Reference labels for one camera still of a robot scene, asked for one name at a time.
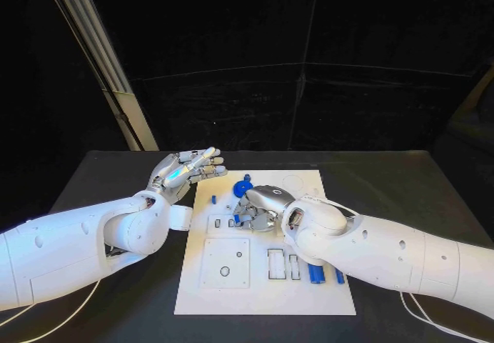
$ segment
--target table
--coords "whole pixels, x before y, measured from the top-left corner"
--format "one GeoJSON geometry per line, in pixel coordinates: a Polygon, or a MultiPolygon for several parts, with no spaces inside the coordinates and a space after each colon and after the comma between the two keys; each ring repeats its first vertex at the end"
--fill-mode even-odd
{"type": "MultiPolygon", "coordinates": [[[[91,151],[52,211],[131,196],[146,188],[166,156],[167,152],[91,151]]],[[[494,246],[425,151],[236,151],[222,156],[232,170],[318,169],[328,199],[359,213],[470,244],[494,246]]],[[[196,187],[180,204],[193,206],[195,192],[196,187]]],[[[101,281],[76,317],[40,342],[465,342],[412,318],[398,292],[352,277],[353,317],[174,316],[186,240],[186,232],[170,231],[159,252],[101,281]]],[[[2,327],[0,341],[17,342],[49,331],[91,289],[38,304],[2,327]]],[[[418,299],[439,324],[494,341],[493,321],[477,312],[431,297],[418,299]]],[[[17,311],[0,313],[0,321],[17,311]]]]}

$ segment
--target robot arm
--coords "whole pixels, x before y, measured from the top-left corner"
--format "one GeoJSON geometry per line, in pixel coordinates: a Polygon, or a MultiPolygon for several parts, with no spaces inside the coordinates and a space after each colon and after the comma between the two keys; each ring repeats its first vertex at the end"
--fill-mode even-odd
{"type": "Polygon", "coordinates": [[[327,199],[295,200],[271,186],[246,191],[235,209],[245,212],[255,214],[248,228],[281,226],[285,242],[310,264],[328,262],[379,287],[442,298],[494,319],[494,250],[385,219],[347,218],[327,199]],[[262,225],[256,216],[265,212],[271,219],[262,225]]]}
{"type": "Polygon", "coordinates": [[[226,175],[219,153],[209,148],[170,154],[146,191],[51,214],[0,234],[0,310],[81,289],[153,254],[170,228],[189,229],[192,209],[173,204],[192,183],[226,175]]]}

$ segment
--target circular hole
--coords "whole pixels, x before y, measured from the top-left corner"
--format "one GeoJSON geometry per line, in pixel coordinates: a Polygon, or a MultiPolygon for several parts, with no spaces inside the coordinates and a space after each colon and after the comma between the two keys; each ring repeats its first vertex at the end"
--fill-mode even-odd
{"type": "Polygon", "coordinates": [[[219,274],[223,276],[223,277],[228,277],[229,276],[229,268],[228,267],[223,267],[219,269],[219,274]]]}

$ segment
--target robotic hand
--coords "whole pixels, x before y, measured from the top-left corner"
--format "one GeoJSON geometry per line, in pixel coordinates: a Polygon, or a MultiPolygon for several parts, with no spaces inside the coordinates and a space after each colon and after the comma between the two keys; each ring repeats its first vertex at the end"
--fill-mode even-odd
{"type": "Polygon", "coordinates": [[[349,276],[400,292],[442,298],[494,319],[494,250],[436,237],[385,219],[346,217],[334,203],[278,187],[246,191],[233,214],[244,229],[277,225],[298,256],[331,263],[349,276]]]}
{"type": "Polygon", "coordinates": [[[169,229],[189,230],[193,210],[173,204],[190,184],[226,175],[219,153],[212,147],[170,154],[146,191],[51,214],[0,234],[0,310],[81,289],[153,254],[169,229]]]}

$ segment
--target blue object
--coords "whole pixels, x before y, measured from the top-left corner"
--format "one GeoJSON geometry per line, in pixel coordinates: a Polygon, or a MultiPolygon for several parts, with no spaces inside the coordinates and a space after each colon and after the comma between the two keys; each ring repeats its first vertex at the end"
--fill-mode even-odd
{"type": "Polygon", "coordinates": [[[327,281],[323,266],[308,264],[308,276],[311,277],[311,284],[323,284],[327,281]]]}
{"type": "Polygon", "coordinates": [[[251,183],[251,175],[249,174],[245,174],[244,175],[244,180],[242,181],[238,181],[235,184],[233,184],[233,194],[238,198],[241,198],[244,195],[245,195],[245,192],[254,188],[255,186],[252,186],[252,183],[251,183]]]}
{"type": "Polygon", "coordinates": [[[334,271],[337,273],[337,283],[339,284],[344,284],[344,277],[343,277],[343,273],[340,272],[340,270],[337,268],[334,268],[334,271]]]}

